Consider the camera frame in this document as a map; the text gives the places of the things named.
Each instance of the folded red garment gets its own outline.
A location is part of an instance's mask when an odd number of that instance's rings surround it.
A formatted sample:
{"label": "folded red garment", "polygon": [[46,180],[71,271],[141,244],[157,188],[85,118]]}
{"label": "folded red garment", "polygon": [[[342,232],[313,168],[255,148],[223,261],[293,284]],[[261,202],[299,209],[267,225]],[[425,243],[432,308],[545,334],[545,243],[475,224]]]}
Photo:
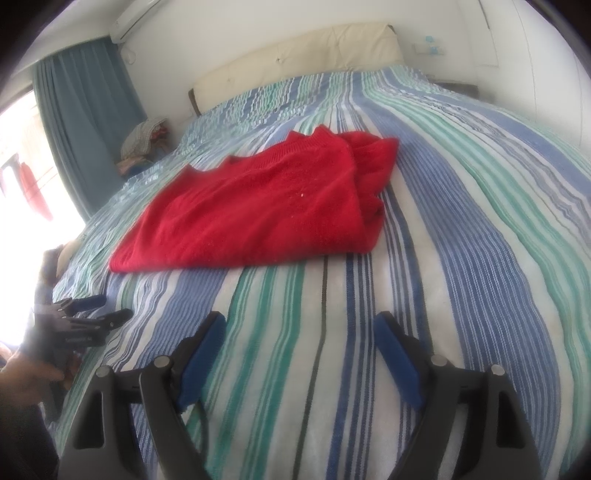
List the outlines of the folded red garment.
{"label": "folded red garment", "polygon": [[114,272],[242,267],[369,252],[396,138],[318,127],[216,169],[184,168],[111,257]]}

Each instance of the bed sheet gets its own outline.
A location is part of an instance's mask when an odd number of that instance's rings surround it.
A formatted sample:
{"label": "bed sheet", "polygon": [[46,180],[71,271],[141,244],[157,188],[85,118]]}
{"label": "bed sheet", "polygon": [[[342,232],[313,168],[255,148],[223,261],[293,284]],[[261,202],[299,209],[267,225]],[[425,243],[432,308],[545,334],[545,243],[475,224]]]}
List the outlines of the bed sheet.
{"label": "bed sheet", "polygon": [[[109,273],[117,243],[187,163],[213,168],[319,124],[400,139],[371,254]],[[371,319],[390,310],[455,365],[508,371],[543,472],[556,478],[590,430],[590,186],[591,163],[559,137],[404,66],[298,77],[229,100],[90,221],[55,289],[56,299],[106,291],[94,315],[135,311],[85,356],[53,426],[58,449],[100,364],[144,366],[213,309],[228,320],[203,391],[214,479],[387,478],[416,421],[373,342]],[[198,418],[183,416],[196,443]],[[155,472],[139,407],[134,419]]]}

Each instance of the headboard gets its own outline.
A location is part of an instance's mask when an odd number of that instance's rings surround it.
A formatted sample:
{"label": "headboard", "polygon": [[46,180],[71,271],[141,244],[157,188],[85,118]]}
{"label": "headboard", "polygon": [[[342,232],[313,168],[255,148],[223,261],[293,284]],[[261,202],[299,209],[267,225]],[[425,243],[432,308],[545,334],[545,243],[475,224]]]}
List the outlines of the headboard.
{"label": "headboard", "polygon": [[248,90],[322,72],[377,70],[402,64],[394,29],[383,22],[316,30],[248,53],[204,75],[189,91],[195,113]]}

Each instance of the metal bolt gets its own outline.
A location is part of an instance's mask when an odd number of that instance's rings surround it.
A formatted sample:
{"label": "metal bolt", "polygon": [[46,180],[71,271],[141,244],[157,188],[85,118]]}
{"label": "metal bolt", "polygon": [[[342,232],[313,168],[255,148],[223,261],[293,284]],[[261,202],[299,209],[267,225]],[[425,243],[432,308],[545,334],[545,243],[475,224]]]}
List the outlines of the metal bolt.
{"label": "metal bolt", "polygon": [[106,377],[107,375],[109,375],[109,372],[111,371],[111,368],[107,365],[102,365],[101,367],[96,369],[96,376],[103,378]]}
{"label": "metal bolt", "polygon": [[431,363],[436,367],[443,367],[447,364],[447,358],[445,358],[443,355],[433,355],[431,357]]}
{"label": "metal bolt", "polygon": [[505,369],[497,364],[491,366],[491,372],[493,373],[493,375],[505,375]]}
{"label": "metal bolt", "polygon": [[166,355],[160,355],[154,359],[154,366],[156,368],[167,367],[169,363],[170,363],[170,358],[168,358]]}

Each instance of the bright window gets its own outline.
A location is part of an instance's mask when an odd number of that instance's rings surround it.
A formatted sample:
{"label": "bright window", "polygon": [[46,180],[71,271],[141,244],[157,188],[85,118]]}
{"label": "bright window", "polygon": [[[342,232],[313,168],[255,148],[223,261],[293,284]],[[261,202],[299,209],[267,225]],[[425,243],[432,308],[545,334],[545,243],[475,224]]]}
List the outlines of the bright window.
{"label": "bright window", "polygon": [[58,175],[33,92],[0,115],[0,169],[0,342],[18,345],[43,251],[84,227]]}

